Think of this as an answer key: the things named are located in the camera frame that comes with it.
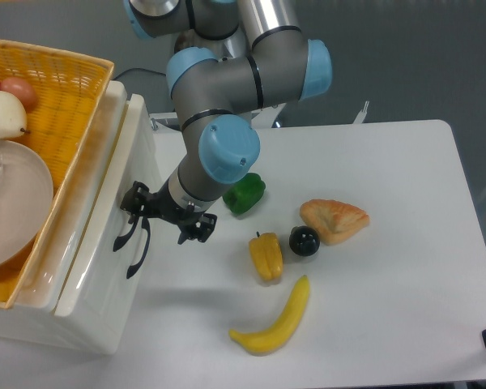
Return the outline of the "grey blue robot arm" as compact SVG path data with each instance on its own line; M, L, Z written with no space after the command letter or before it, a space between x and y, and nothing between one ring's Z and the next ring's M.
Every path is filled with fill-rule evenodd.
M328 49L304 37L290 1L128 1L125 9L140 36L188 29L209 41L244 35L238 58L199 47L171 57L166 79L185 157L159 191L135 182L121 202L132 228L160 218L180 229L181 242L204 242L216 223L209 207L258 158L259 138L244 114L325 93Z

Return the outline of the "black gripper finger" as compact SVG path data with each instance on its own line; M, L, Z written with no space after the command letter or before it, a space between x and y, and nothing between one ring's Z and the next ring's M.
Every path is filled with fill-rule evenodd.
M134 181L132 187L124 194L120 209L129 215L129 223L134 223L136 219L146 214L149 194L149 188L138 181Z
M186 241L198 241L204 243L208 240L215 230L217 223L217 215L211 213L203 213L197 220L190 223L180 224L180 235L177 240L178 244L183 244Z

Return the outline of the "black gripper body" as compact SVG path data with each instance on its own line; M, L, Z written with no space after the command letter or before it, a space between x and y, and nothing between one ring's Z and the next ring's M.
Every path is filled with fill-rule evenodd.
M204 213L194 205L178 205L171 196L168 184L163 184L157 192L149 194L143 209L145 217L164 220L180 230L196 224Z

